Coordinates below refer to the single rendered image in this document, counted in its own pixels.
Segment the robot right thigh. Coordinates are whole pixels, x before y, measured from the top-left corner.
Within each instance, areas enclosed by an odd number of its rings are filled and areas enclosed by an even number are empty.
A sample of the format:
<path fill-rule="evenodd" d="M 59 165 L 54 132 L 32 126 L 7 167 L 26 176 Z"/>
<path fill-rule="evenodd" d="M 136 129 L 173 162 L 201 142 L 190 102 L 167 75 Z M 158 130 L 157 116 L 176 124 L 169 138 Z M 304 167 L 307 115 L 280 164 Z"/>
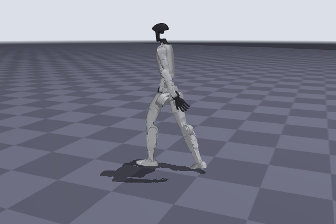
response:
<path fill-rule="evenodd" d="M 184 99 L 183 94 L 181 92 L 179 92 L 179 95 L 180 95 L 179 96 L 180 98 Z M 192 127 L 186 123 L 185 112 L 182 112 L 179 107 L 178 107 L 179 110 L 176 109 L 175 100 L 170 101 L 170 105 L 171 105 L 171 110 L 172 110 L 172 113 L 174 115 L 174 118 L 175 118 L 179 128 L 181 129 L 182 134 L 185 135 L 185 136 L 191 135 L 193 130 L 192 130 Z"/>

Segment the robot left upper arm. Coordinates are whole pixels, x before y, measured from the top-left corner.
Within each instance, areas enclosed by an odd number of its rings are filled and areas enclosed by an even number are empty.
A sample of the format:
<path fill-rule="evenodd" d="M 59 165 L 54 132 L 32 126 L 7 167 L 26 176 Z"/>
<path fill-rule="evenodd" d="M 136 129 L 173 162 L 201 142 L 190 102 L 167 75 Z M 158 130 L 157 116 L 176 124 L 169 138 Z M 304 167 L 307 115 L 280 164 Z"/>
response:
<path fill-rule="evenodd" d="M 167 70 L 170 73 L 170 69 L 169 69 L 169 63 L 168 63 L 168 59 L 167 59 L 167 49 L 165 46 L 160 47 L 157 49 L 157 55 L 159 57 L 160 60 L 160 64 L 163 67 L 163 70 Z M 160 73 L 160 76 L 162 78 L 164 78 L 162 76 L 162 71 Z"/>

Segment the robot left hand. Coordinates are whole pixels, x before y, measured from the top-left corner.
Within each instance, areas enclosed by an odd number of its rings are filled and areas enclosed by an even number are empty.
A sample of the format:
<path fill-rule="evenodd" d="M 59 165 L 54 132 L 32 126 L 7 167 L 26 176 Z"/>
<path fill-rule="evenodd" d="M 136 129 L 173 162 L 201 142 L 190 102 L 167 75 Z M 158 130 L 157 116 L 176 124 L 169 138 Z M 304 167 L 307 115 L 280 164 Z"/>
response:
<path fill-rule="evenodd" d="M 175 92 L 176 92 L 176 94 L 177 94 L 177 97 L 175 97 L 175 98 L 173 98 L 174 100 L 175 100 L 175 103 L 176 103 L 176 109 L 177 110 L 179 110 L 178 109 L 178 107 L 180 108 L 180 110 L 182 111 L 182 112 L 184 112 L 184 110 L 185 111 L 187 111 L 186 109 L 188 109 L 188 107 L 190 107 L 190 105 L 188 105 L 182 98 L 180 98 L 179 96 L 179 94 L 178 94 L 178 92 L 175 90 Z M 183 106 L 186 108 L 184 108 Z M 186 106 L 188 106 L 188 107 L 186 107 Z M 182 107 L 182 108 L 181 108 Z M 183 109 L 183 110 L 182 110 Z"/>

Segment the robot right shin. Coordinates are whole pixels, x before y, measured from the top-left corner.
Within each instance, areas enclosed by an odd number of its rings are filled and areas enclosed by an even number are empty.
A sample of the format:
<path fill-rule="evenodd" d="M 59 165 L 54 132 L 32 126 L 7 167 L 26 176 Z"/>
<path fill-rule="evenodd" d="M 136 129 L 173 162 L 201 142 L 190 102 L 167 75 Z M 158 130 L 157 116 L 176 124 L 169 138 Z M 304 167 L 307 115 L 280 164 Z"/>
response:
<path fill-rule="evenodd" d="M 193 127 L 192 127 L 192 130 L 193 130 Z M 195 158 L 196 163 L 200 163 L 200 161 L 202 162 L 201 156 L 200 156 L 200 153 L 199 153 L 199 150 L 198 150 L 198 143 L 197 143 L 197 138 L 196 138 L 196 135 L 194 133 L 194 130 L 193 130 L 191 135 L 189 135 L 189 136 L 183 135 L 183 137 L 185 139 L 185 142 L 186 142 L 189 150 L 192 152 L 192 155 Z"/>

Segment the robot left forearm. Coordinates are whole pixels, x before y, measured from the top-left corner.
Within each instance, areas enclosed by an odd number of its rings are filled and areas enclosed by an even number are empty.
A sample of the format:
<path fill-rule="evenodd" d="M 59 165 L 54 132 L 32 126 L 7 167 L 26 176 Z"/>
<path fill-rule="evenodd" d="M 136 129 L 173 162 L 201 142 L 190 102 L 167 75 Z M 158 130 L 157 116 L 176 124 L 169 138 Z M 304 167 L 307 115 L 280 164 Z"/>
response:
<path fill-rule="evenodd" d="M 171 94 L 171 96 L 173 98 L 177 97 L 177 94 L 175 92 L 175 87 L 173 86 L 173 82 L 172 82 L 172 77 L 170 75 L 170 73 L 167 70 L 163 70 L 162 71 L 162 76 L 164 77 L 164 82 L 166 84 L 167 87 L 167 91 Z"/>

